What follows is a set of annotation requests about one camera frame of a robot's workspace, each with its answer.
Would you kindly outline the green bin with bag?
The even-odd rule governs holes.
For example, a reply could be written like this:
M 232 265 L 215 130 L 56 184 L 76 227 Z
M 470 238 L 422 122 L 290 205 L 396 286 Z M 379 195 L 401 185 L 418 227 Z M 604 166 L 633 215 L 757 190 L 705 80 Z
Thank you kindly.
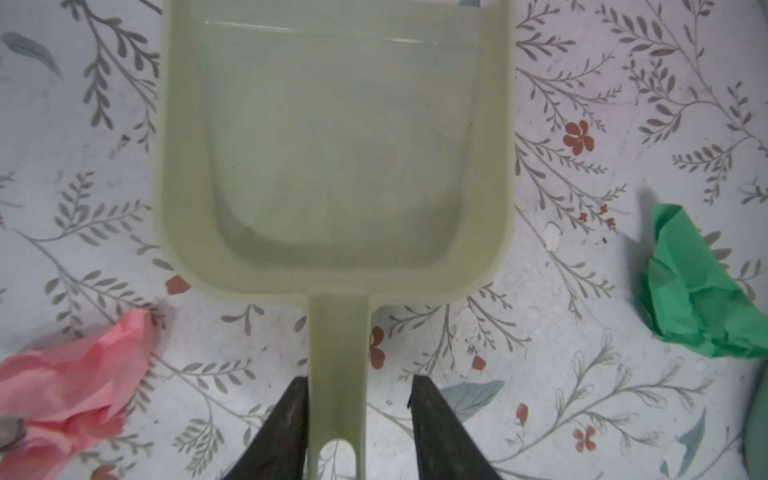
M 747 415 L 744 435 L 744 460 L 751 480 L 767 480 L 767 365 L 761 371 Z

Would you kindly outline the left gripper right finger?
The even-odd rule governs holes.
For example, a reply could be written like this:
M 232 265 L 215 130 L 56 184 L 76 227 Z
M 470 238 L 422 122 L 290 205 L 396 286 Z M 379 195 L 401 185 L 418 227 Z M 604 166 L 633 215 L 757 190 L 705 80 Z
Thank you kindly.
M 413 377 L 408 408 L 421 480 L 501 479 L 429 377 Z

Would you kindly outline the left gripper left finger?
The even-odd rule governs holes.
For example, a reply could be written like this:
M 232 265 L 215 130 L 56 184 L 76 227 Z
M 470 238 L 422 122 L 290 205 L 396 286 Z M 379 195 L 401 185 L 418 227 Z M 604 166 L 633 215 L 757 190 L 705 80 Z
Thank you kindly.
M 309 433 L 309 387 L 295 377 L 225 480 L 301 480 Z

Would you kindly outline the light green dustpan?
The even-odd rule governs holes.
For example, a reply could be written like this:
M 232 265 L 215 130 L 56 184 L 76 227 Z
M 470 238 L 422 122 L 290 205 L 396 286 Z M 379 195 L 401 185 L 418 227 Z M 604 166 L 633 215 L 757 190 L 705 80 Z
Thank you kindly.
M 489 280 L 512 236 L 515 5 L 168 1 L 162 248 L 190 285 L 307 312 L 308 450 L 365 475 L 370 321 Z

